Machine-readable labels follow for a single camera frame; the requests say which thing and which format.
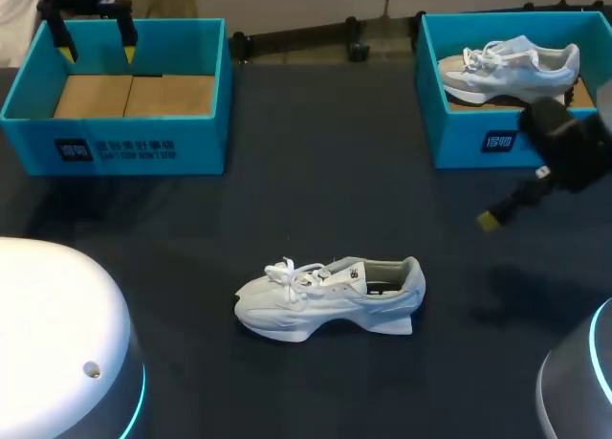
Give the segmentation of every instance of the black table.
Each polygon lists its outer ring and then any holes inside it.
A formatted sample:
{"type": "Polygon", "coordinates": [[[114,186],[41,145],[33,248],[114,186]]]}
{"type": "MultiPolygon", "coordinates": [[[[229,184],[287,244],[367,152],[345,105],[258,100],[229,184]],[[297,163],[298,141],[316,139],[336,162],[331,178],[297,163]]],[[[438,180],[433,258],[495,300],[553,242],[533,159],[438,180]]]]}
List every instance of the black table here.
{"type": "Polygon", "coordinates": [[[0,233],[72,246],[119,283],[152,437],[541,438],[537,370],[612,294],[611,182],[485,235],[474,217],[528,171],[435,172],[410,67],[245,66],[235,79],[223,177],[30,179],[0,143],[0,233]],[[416,256],[414,334],[331,324],[280,344],[244,331],[233,293],[283,255],[416,256]]]}

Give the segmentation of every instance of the glowing blue light ring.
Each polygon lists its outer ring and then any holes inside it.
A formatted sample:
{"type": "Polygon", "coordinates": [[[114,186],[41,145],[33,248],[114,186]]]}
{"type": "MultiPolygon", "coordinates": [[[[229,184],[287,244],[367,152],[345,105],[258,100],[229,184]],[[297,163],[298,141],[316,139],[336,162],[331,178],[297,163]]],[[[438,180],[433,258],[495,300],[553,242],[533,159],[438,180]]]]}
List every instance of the glowing blue light ring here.
{"type": "Polygon", "coordinates": [[[136,410],[134,411],[134,415],[132,416],[132,420],[130,424],[127,426],[123,434],[119,439],[125,439],[127,435],[130,433],[134,424],[136,423],[136,419],[138,418],[139,413],[141,413],[142,401],[144,401],[144,384],[146,383],[146,373],[144,372],[144,365],[142,366],[142,390],[141,390],[141,398],[138,401],[138,405],[136,406],[136,410]]]}
{"type": "Polygon", "coordinates": [[[589,328],[589,351],[591,353],[591,362],[593,363],[593,369],[595,369],[595,375],[597,376],[597,380],[600,383],[601,389],[603,390],[603,394],[608,398],[608,402],[612,404],[612,389],[608,385],[605,377],[603,376],[603,372],[601,371],[600,360],[597,357],[597,350],[595,349],[595,326],[597,325],[597,318],[600,316],[601,310],[603,307],[612,299],[608,299],[605,303],[595,312],[593,319],[591,319],[591,327],[589,328]]]}

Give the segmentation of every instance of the shoe insole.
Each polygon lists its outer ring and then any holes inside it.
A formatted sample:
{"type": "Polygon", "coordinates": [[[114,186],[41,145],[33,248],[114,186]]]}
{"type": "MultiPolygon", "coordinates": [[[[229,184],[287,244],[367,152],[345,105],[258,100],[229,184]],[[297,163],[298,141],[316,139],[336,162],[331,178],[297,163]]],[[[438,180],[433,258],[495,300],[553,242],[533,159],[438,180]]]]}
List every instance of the shoe insole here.
{"type": "Polygon", "coordinates": [[[369,296],[382,296],[384,293],[398,293],[402,290],[402,284],[385,283],[382,281],[368,281],[367,293],[369,296]]]}

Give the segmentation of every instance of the blue box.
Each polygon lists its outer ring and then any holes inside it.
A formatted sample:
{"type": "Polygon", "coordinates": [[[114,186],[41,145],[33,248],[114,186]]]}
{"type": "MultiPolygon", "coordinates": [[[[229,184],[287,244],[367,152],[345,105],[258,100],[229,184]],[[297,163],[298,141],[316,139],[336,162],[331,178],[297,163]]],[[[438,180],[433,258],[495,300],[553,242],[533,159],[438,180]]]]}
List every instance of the blue box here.
{"type": "Polygon", "coordinates": [[[66,22],[78,52],[75,64],[54,47],[47,24],[40,26],[0,113],[1,125],[29,174],[223,173],[231,105],[225,21],[134,23],[139,40],[131,66],[115,20],[66,22]],[[69,75],[215,76],[210,115],[53,119],[69,75]],[[146,152],[119,148],[116,154],[108,153],[108,144],[124,143],[144,144],[146,152]]]}
{"type": "MultiPolygon", "coordinates": [[[[525,136],[519,133],[520,110],[452,111],[438,73],[442,58],[465,47],[482,49],[494,40],[526,35],[541,47],[580,49],[580,75],[595,101],[597,90],[612,78],[612,32],[594,11],[427,14],[417,42],[416,88],[427,140],[437,168],[541,166],[525,136]],[[508,147],[483,151],[493,135],[508,147]]],[[[570,109],[583,119],[594,108],[570,109]]]]}

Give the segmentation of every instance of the shoe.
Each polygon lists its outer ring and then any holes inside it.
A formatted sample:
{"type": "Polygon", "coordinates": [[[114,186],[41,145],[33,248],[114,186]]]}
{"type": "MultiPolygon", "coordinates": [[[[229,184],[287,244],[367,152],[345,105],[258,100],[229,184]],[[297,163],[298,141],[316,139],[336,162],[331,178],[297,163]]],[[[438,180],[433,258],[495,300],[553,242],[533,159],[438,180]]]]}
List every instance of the shoe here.
{"type": "Polygon", "coordinates": [[[469,104],[483,104],[498,96],[525,102],[551,97],[563,102],[578,79],[578,46],[563,50],[537,47],[521,35],[488,43],[483,50],[464,49],[462,55],[438,61],[447,93],[469,104]]]}
{"type": "Polygon", "coordinates": [[[266,276],[236,293],[234,312],[253,332],[298,342],[327,321],[349,319],[371,332],[412,334],[410,315],[426,290],[414,257],[403,262],[346,257],[327,267],[298,269],[291,259],[285,261],[266,267],[266,276]]]}

